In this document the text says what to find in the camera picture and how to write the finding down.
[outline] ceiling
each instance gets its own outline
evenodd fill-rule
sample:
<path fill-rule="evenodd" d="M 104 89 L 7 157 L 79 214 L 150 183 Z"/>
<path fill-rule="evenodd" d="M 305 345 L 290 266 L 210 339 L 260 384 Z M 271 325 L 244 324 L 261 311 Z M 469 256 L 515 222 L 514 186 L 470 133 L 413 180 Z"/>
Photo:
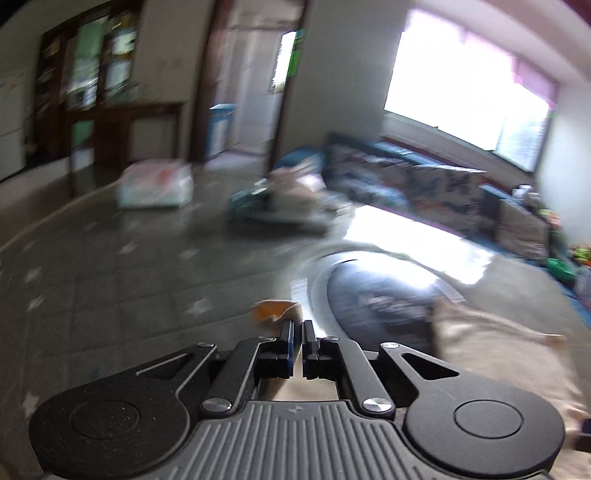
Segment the ceiling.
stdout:
<path fill-rule="evenodd" d="M 591 27 L 562 0 L 415 0 L 415 4 L 522 55 L 560 83 L 591 80 Z"/>

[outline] wooden cabinet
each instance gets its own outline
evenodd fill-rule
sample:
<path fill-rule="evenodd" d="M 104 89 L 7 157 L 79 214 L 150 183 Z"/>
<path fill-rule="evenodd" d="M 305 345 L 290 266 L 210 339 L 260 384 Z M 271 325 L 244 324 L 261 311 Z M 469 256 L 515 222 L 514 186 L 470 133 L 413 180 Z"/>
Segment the wooden cabinet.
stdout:
<path fill-rule="evenodd" d="M 42 163 L 63 158 L 70 151 L 65 135 L 68 109 L 120 100 L 117 95 L 124 89 L 119 87 L 131 76 L 143 1 L 107 2 L 42 36 L 33 122 Z"/>

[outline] window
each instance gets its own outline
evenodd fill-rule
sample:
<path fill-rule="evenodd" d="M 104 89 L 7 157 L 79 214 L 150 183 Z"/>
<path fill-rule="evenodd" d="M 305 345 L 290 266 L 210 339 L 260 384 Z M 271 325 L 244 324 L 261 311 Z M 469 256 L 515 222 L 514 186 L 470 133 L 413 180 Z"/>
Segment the window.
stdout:
<path fill-rule="evenodd" d="M 385 109 L 533 171 L 556 86 L 478 35 L 413 10 Z"/>
<path fill-rule="evenodd" d="M 271 93 L 281 93 L 287 80 L 290 67 L 291 51 L 296 40 L 296 32 L 288 32 L 281 37 L 279 53 L 275 62 L 275 74 L 271 81 Z"/>

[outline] patterned sofa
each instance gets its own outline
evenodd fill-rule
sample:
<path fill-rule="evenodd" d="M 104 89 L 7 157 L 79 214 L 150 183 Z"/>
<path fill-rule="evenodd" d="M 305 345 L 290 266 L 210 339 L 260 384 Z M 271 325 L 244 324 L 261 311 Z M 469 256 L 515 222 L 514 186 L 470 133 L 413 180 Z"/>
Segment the patterned sofa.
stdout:
<path fill-rule="evenodd" d="M 443 165 L 432 158 L 387 143 L 348 135 L 327 136 L 324 150 L 299 148 L 275 168 L 311 159 L 328 188 L 352 200 L 394 210 L 463 235 L 492 236 L 501 202 L 511 196 L 485 184 L 479 170 Z"/>

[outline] pillow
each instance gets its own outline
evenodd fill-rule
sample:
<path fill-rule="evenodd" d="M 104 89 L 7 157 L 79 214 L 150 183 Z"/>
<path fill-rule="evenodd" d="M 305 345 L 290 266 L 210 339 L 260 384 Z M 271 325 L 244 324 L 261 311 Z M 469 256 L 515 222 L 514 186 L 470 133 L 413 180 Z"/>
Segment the pillow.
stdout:
<path fill-rule="evenodd" d="M 501 200 L 501 220 L 496 230 L 496 241 L 525 258 L 548 258 L 548 224 L 512 200 Z"/>
<path fill-rule="evenodd" d="M 378 163 L 378 176 L 382 183 L 404 193 L 408 192 L 409 170 L 410 165 L 402 160 Z"/>
<path fill-rule="evenodd" d="M 470 235 L 478 230 L 482 170 L 448 165 L 408 169 L 406 194 L 419 217 Z"/>

